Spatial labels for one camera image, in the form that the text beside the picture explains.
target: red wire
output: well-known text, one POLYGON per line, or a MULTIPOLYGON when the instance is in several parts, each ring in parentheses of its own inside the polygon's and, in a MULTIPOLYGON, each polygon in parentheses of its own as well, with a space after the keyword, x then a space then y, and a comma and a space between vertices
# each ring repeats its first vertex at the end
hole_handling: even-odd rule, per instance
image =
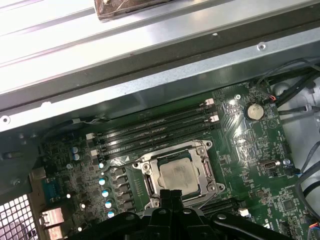
POLYGON ((318 223, 316 222, 316 223, 314 223, 314 224, 311 224, 310 226, 309 226, 309 228, 311 229, 311 228, 314 228, 314 227, 318 227, 319 225, 318 225, 318 223))
POLYGON ((270 95, 270 97, 269 98, 271 98, 272 99, 272 101, 275 101, 276 100, 276 97, 275 96, 272 96, 272 95, 270 95))

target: wire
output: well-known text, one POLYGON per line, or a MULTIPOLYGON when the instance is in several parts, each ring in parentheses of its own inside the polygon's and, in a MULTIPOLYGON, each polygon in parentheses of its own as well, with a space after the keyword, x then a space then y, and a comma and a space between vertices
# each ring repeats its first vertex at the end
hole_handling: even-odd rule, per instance
POLYGON ((289 110, 278 111, 278 114, 279 115, 296 114, 296 113, 300 113, 300 112, 305 112, 306 110, 307 109, 305 106, 300 106, 300 107, 289 109, 289 110))
POLYGON ((314 227, 319 227, 319 224, 316 222, 316 223, 311 224, 311 225, 309 226, 309 228, 314 228, 314 227))
POLYGON ((299 177, 299 179, 296 181, 296 183, 294 185, 296 194, 297 194, 298 198, 300 199, 301 203, 305 206, 305 208, 308 210, 308 212, 312 216, 314 216, 318 221, 320 220, 320 216, 316 213, 315 210, 313 210, 313 208, 307 202, 307 200, 306 200, 306 198, 304 196, 304 193, 302 191, 302 188, 301 188, 301 183, 303 183, 307 178, 309 178, 311 175, 313 175, 314 173, 318 172, 319 170, 320 170, 320 161, 318 161, 317 163, 312 165, 310 168, 308 168, 308 170, 306 170, 299 177))
POLYGON ((70 126, 70 125, 73 125, 73 124, 80 124, 80 123, 84 123, 84 124, 95 124, 96 122, 100 121, 102 119, 100 118, 94 118, 94 119, 91 119, 90 121, 87 121, 87 118, 74 118, 74 119, 71 119, 71 120, 67 120, 67 121, 64 121, 62 123, 59 123, 51 128, 49 128, 45 134, 43 134, 43 136, 41 137, 41 140, 45 140, 47 139, 48 137, 50 137, 50 135, 52 135, 53 133, 67 127, 67 126, 70 126))
POLYGON ((271 100, 274 101, 274 102, 277 100, 277 98, 275 96, 273 96, 273 95, 270 95, 269 98, 271 98, 271 100))
POLYGON ((276 101, 276 106, 279 108, 298 93, 302 91, 309 83, 316 80, 320 77, 320 72, 311 71, 307 75, 303 76, 298 82, 296 82, 293 86, 291 86, 288 90, 286 90, 283 94, 279 96, 279 99, 276 101))
POLYGON ((308 166, 311 158, 313 157, 313 155, 315 154, 315 152, 319 148, 319 146, 320 146, 320 141, 317 141, 315 143, 315 145, 311 148, 311 150, 310 150, 308 156, 306 157, 306 160, 305 160, 305 162, 304 162, 304 164, 303 164, 303 166, 302 166, 302 168, 300 170, 300 173, 303 173, 305 171, 305 169, 308 166))
POLYGON ((320 186, 320 181, 316 181, 312 184, 310 184, 304 191, 303 195, 306 198, 313 190, 315 190, 317 187, 320 186))
POLYGON ((126 163, 126 164, 123 164, 123 165, 113 165, 113 166, 109 166, 107 168, 107 170, 104 171, 104 173, 108 173, 110 172, 112 169, 122 169, 122 168, 125 168, 127 166, 130 166, 132 164, 139 164, 139 163, 142 163, 142 160, 139 160, 139 161, 132 161, 132 162, 129 162, 129 163, 126 163))
POLYGON ((320 231, 320 228, 319 227, 309 227, 307 240, 311 240, 311 233, 312 233, 313 230, 319 230, 320 231))
POLYGON ((272 95, 268 92, 265 92, 263 89, 260 88, 260 84, 263 80, 265 80, 266 78, 270 77, 271 75, 275 74, 276 72, 278 72, 279 70, 281 69, 284 69, 290 65, 293 65, 293 64, 296 64, 296 63, 305 63, 307 64, 309 67, 317 70, 320 72, 320 67, 313 64, 312 62, 308 61, 308 60, 305 60, 303 58, 298 58, 298 59, 295 59, 295 60, 292 60, 292 61, 288 61, 282 65, 279 65, 271 70, 269 70, 266 74, 264 74, 259 80, 258 82, 256 83, 256 88, 259 92, 261 92, 262 94, 264 94, 265 96, 267 97, 271 97, 272 95))

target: solid capacitor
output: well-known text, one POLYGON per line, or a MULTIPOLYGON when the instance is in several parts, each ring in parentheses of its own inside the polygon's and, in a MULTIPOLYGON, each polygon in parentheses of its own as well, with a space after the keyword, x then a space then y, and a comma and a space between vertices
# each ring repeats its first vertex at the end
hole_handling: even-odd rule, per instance
POLYGON ((73 155, 73 160, 78 161, 80 159, 80 155, 79 154, 74 154, 73 155))
POLYGON ((76 154, 76 153, 79 152, 79 148, 77 148, 76 146, 73 146, 73 147, 71 148, 71 152, 72 152, 73 154, 76 154))
POLYGON ((107 178, 106 177, 102 177, 99 179, 99 185, 103 186, 105 185, 107 182, 107 178))

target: black cable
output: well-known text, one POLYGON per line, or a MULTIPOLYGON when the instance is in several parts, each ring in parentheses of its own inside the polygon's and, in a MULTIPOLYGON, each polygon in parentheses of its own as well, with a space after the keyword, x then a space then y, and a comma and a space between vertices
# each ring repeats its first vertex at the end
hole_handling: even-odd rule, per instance
POLYGON ((296 63, 305 63, 305 64, 307 64, 309 67, 311 67, 311 68, 313 68, 313 69, 315 69, 315 70, 317 70, 317 71, 320 72, 320 67, 317 66, 317 65, 315 65, 315 64, 313 64, 312 62, 310 62, 310 61, 308 61, 308 60, 305 60, 305 59, 303 59, 303 58, 295 59, 295 60, 292 60, 292 61, 288 61, 288 62, 286 62, 286 63, 284 63, 284 64, 282 64, 282 65, 279 65, 279 66, 277 66, 277 67, 269 70, 266 74, 264 74, 264 75, 258 80, 258 82, 256 83, 256 88, 257 88, 257 90, 258 90, 259 92, 261 92, 262 94, 264 94, 265 96, 270 97, 270 96, 271 96, 270 93, 265 92, 262 88, 260 88, 261 82, 262 82, 263 80, 265 80, 266 78, 270 77, 271 75, 275 74, 275 73, 278 72, 279 70, 284 69, 284 68, 286 68, 286 67, 288 67, 288 66, 290 66, 290 65, 292 65, 292 64, 296 64, 296 63))
POLYGON ((304 164, 303 164, 303 166, 302 166, 302 168, 300 170, 300 173, 303 173, 305 171, 305 169, 308 166, 311 158, 314 156, 314 154, 315 154, 316 150, 319 148, 319 146, 320 146, 320 141, 317 141, 315 143, 315 145, 311 148, 311 150, 310 150, 308 156, 306 157, 306 160, 305 160, 305 162, 304 162, 304 164))
POLYGON ((320 181, 316 181, 314 183, 312 183, 311 185, 309 185, 304 191, 303 191, 303 195, 306 198, 309 193, 311 193, 313 190, 315 190, 317 187, 320 186, 320 181))
POLYGON ((276 106, 279 108, 286 102, 288 102, 290 99, 292 99, 294 96, 296 96, 298 93, 302 91, 309 83, 316 80, 318 77, 320 77, 320 72, 312 71, 305 75, 301 80, 296 82, 292 87, 290 87, 288 90, 286 90, 283 94, 279 96, 279 99, 276 101, 276 106))
POLYGON ((47 139, 48 137, 50 137, 50 135, 52 135, 54 132, 64 128, 64 127, 67 127, 67 126, 70 126, 74 124, 74 121, 73 120, 68 120, 68 121, 64 121, 62 123, 59 123, 51 128, 49 128, 48 130, 46 130, 46 132, 43 134, 43 136, 41 137, 41 140, 45 140, 47 139))
POLYGON ((296 194, 298 196, 298 198, 300 199, 301 203, 306 207, 306 209, 308 210, 308 212, 314 216, 318 221, 320 220, 320 216, 316 213, 315 210, 313 210, 313 208, 310 206, 310 204, 307 202, 304 193, 302 191, 301 188, 301 183, 303 183, 307 178, 309 178, 311 175, 315 174, 316 172, 318 172, 320 170, 320 161, 318 161, 317 163, 315 163, 313 166, 311 166, 308 170, 305 171, 305 173, 303 173, 299 179, 296 181, 295 183, 295 191, 296 194))
POLYGON ((304 112, 306 110, 307 109, 305 106, 300 106, 300 107, 289 109, 289 110, 278 111, 278 114, 279 115, 296 114, 296 113, 304 112))
POLYGON ((133 162, 129 162, 129 163, 126 163, 126 164, 123 164, 123 165, 113 165, 113 166, 109 166, 109 167, 107 168, 107 170, 104 171, 104 173, 106 174, 106 173, 110 172, 112 169, 122 169, 122 168, 125 168, 125 167, 127 167, 127 166, 130 166, 130 165, 132 165, 132 164, 139 164, 139 163, 142 163, 142 161, 141 161, 141 160, 140 160, 140 161, 133 161, 133 162))
POLYGON ((297 77, 302 77, 308 73, 310 73, 313 70, 312 67, 303 67, 303 68, 298 68, 282 73, 278 73, 276 75, 272 75, 268 77, 268 83, 270 86, 281 83, 283 81, 286 81, 288 79, 295 79, 297 77))
MULTIPOLYGON (((320 107, 318 106, 311 106, 312 108, 312 112, 320 112, 320 107)), ((278 111, 279 115, 288 115, 288 114, 296 114, 296 113, 301 113, 301 112, 306 112, 307 108, 305 106, 300 106, 300 107, 296 107, 296 108, 292 108, 292 109, 288 109, 288 110, 282 110, 282 111, 278 111)))

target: cable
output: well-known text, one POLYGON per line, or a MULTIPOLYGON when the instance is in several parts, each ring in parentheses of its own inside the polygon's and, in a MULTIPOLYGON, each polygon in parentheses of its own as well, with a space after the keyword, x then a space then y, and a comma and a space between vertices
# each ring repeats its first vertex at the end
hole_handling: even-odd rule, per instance
POLYGON ((310 229, 311 229, 311 228, 314 228, 314 227, 319 227, 319 224, 316 222, 316 223, 311 224, 311 225, 309 226, 310 229))
POLYGON ((41 140, 45 140, 47 139, 48 137, 50 137, 51 134, 53 134, 54 132, 56 131, 59 131, 67 126, 70 126, 70 125, 73 125, 73 124, 81 124, 81 123, 84 123, 84 124, 95 124, 96 122, 100 121, 101 119, 100 118, 90 118, 88 119, 86 118, 74 118, 74 119, 71 119, 71 120, 67 120, 67 121, 64 121, 62 123, 59 123, 51 128, 49 128, 45 134, 43 134, 41 140))
POLYGON ((312 184, 310 184, 304 191, 303 191, 303 195, 306 198, 309 193, 311 193, 313 190, 315 190, 317 187, 320 186, 320 181, 316 181, 312 184))
POLYGON ((125 167, 127 167, 127 166, 130 166, 130 165, 132 165, 132 164, 139 164, 139 163, 142 163, 142 160, 129 162, 129 163, 126 163, 126 164, 123 164, 123 165, 113 165, 113 166, 109 166, 109 167, 107 168, 107 170, 104 171, 104 173, 106 174, 106 173, 110 172, 112 169, 122 169, 122 168, 125 168, 125 167))
POLYGON ((296 114, 296 113, 300 113, 300 112, 305 112, 306 110, 307 109, 305 106, 300 106, 300 107, 289 109, 289 110, 278 111, 278 114, 279 115, 296 114))
POLYGON ((308 229, 308 235, 307 235, 307 240, 311 240, 311 233, 313 230, 318 230, 320 231, 320 228, 319 227, 309 227, 308 229))
POLYGON ((320 77, 320 72, 317 71, 311 71, 310 73, 302 77, 301 80, 296 82, 292 87, 290 87, 288 90, 286 90, 283 94, 279 96, 279 99, 275 103, 276 106, 279 108, 280 106, 288 102, 298 93, 300 93, 302 89, 304 89, 309 83, 313 82, 318 77, 320 77))
POLYGON ((314 211, 312 209, 312 207, 310 206, 310 204, 307 202, 304 193, 302 191, 301 188, 301 183, 303 183, 307 178, 309 178, 311 175, 313 175, 314 173, 318 172, 320 170, 320 161, 318 161, 317 163, 315 163, 314 165, 312 165, 308 170, 306 170, 300 177, 299 179, 296 181, 295 183, 295 191, 296 194, 298 196, 298 198, 300 199, 301 203, 306 207, 306 209, 308 210, 308 212, 314 216, 318 221, 320 220, 320 216, 316 213, 316 211, 314 211))
POLYGON ((319 67, 319 66, 317 66, 317 65, 313 64, 312 62, 310 62, 310 61, 308 61, 308 60, 305 60, 305 59, 303 59, 303 58, 298 58, 298 59, 295 59, 295 60, 292 60, 292 61, 288 61, 288 62, 286 62, 286 63, 284 63, 284 64, 282 64, 282 65, 279 65, 279 66, 277 66, 277 67, 269 70, 269 71, 268 71, 266 74, 264 74, 264 75, 258 80, 258 82, 256 83, 256 88, 257 88, 257 90, 258 90, 259 92, 261 92, 262 94, 264 94, 265 96, 267 96, 267 97, 270 98, 272 95, 271 95, 270 93, 268 93, 268 92, 265 92, 263 89, 260 88, 261 82, 262 82, 263 80, 265 80, 266 78, 270 77, 271 75, 275 74, 275 73, 278 72, 279 70, 284 69, 284 68, 286 68, 286 67, 288 67, 288 66, 290 66, 290 65, 292 65, 292 64, 296 64, 296 63, 305 63, 305 64, 307 64, 309 67, 311 67, 311 68, 313 68, 313 69, 315 69, 315 70, 317 70, 317 71, 320 72, 320 67, 319 67))
POLYGON ((305 160, 305 162, 304 162, 304 164, 303 164, 303 166, 302 166, 302 168, 300 170, 300 173, 303 173, 305 171, 305 169, 308 166, 311 158, 313 157, 313 155, 315 154, 315 152, 319 148, 319 146, 320 146, 320 141, 317 141, 315 143, 315 145, 311 148, 311 150, 310 150, 308 156, 306 157, 306 160, 305 160))
POLYGON ((268 83, 270 86, 272 86, 272 85, 281 83, 283 81, 286 81, 288 79, 302 77, 302 76, 310 73, 312 70, 313 70, 313 68, 307 66, 307 67, 302 67, 302 68, 278 73, 277 75, 272 75, 272 76, 268 77, 268 83))

